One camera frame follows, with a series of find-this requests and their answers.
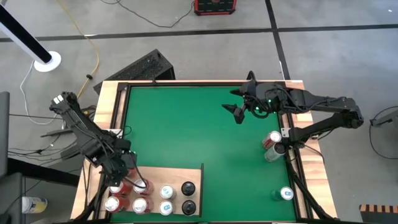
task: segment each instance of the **wooden table frame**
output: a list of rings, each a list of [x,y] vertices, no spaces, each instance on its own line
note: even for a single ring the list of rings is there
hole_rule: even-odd
[[[135,81],[105,81],[101,89],[98,99],[98,105],[94,122],[102,129],[118,129],[123,126],[124,109],[128,102],[126,96],[129,90],[129,85],[139,86],[239,86],[246,82],[246,80],[159,80],[153,83],[150,80],[135,80]],[[303,81],[301,80],[259,80],[258,82],[279,82],[288,88],[304,89]],[[285,114],[280,117],[281,127],[298,127],[304,128],[313,124],[311,112],[304,114]],[[320,151],[317,140],[308,140],[307,145]],[[322,206],[327,214],[336,217],[336,210],[330,192],[328,178],[326,176],[325,166],[322,158],[312,151],[305,148],[299,152],[289,151],[291,158],[297,159],[293,163],[293,167],[298,173],[299,177],[305,179],[307,189],[311,192],[315,200]],[[85,161],[84,169],[88,173],[89,162]],[[100,182],[101,167],[91,168],[91,173],[86,176],[86,180],[90,179],[90,186],[88,188],[88,201],[90,201],[98,190]],[[295,185],[294,191],[296,193],[295,212],[296,217],[301,218],[317,218],[316,214],[309,208],[308,203],[304,200],[299,188]],[[105,192],[103,202],[108,196],[109,192]],[[79,216],[84,209],[85,201],[85,186],[83,174],[80,176],[79,185],[76,192],[75,203],[73,204],[71,218]],[[99,211],[99,218],[106,217],[108,213],[103,209],[103,204]]]

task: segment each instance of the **black can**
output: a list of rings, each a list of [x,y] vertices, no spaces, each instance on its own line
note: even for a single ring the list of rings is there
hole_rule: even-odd
[[[195,184],[193,184],[190,181],[186,181],[185,183],[182,184],[181,186],[181,191],[185,196],[191,196],[193,193],[195,193]]]
[[[197,205],[195,204],[195,202],[191,201],[191,200],[187,200],[182,204],[182,212],[184,213],[184,215],[186,216],[190,216],[193,215],[195,213],[195,211],[197,210]]]

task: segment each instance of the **white cable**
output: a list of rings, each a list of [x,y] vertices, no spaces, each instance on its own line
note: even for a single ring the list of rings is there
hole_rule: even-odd
[[[24,100],[25,100],[25,111],[26,111],[26,114],[27,114],[28,116],[30,116],[30,115],[29,115],[29,110],[27,109],[26,95],[25,95],[25,92],[24,92],[24,89],[22,88],[22,86],[24,85],[24,83],[25,83],[27,77],[29,76],[29,74],[32,73],[32,68],[33,68],[34,62],[35,62],[35,60],[32,61],[32,64],[30,65],[29,71],[26,73],[25,78],[23,79],[23,81],[21,82],[21,85],[19,86],[19,89],[21,90],[22,94],[24,95]],[[35,124],[38,124],[38,125],[48,125],[48,124],[50,124],[50,123],[54,120],[54,118],[55,118],[56,116],[57,116],[57,114],[56,114],[49,122],[47,122],[47,123],[39,123],[39,122],[36,122],[36,121],[32,120],[32,118],[30,118],[30,117],[29,117],[29,119],[30,119],[31,122],[33,122],[33,123],[35,123]]]

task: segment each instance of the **gray floor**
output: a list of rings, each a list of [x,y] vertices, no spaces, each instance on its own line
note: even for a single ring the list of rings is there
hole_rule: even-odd
[[[163,32],[125,11],[99,0],[64,1],[85,34]],[[162,25],[170,25],[190,8],[189,0],[124,0],[123,4]],[[272,0],[278,27],[356,26],[398,23],[398,4],[390,0]],[[53,0],[8,0],[6,8],[35,36],[78,35],[62,8]],[[270,28],[263,0],[239,0],[230,16],[197,17],[190,13],[171,30]],[[348,96],[356,100],[366,120],[357,130],[338,129],[321,141],[326,172],[338,216],[360,221],[361,203],[396,205],[398,163],[378,157],[369,145],[369,119],[388,106],[398,105],[397,29],[280,33],[291,79],[304,80],[316,95]],[[272,33],[187,35],[98,39],[101,65],[80,99],[82,106],[95,105],[92,86],[153,49],[159,49],[174,65],[178,79],[241,79],[253,70],[261,79],[283,79]],[[86,40],[42,42],[62,55],[62,64],[50,73],[35,70],[25,83],[32,115],[53,116],[50,99],[61,91],[78,91],[85,75],[95,66],[95,53]],[[24,114],[19,85],[31,58],[12,42],[0,43],[0,90],[11,92],[11,112]],[[313,113],[315,121],[329,114]],[[39,149],[52,139],[39,136],[60,127],[59,121],[38,126],[26,118],[11,117],[10,147]],[[397,130],[387,124],[373,129],[374,144],[384,155],[398,157]],[[53,148],[66,146],[73,136],[62,137]],[[35,164],[34,159],[18,157]],[[78,169],[81,158],[46,164],[64,171]],[[29,188],[36,180],[28,180]],[[68,218],[75,196],[73,187],[40,183],[28,195],[46,197],[49,209],[27,215],[30,223],[41,218]]]

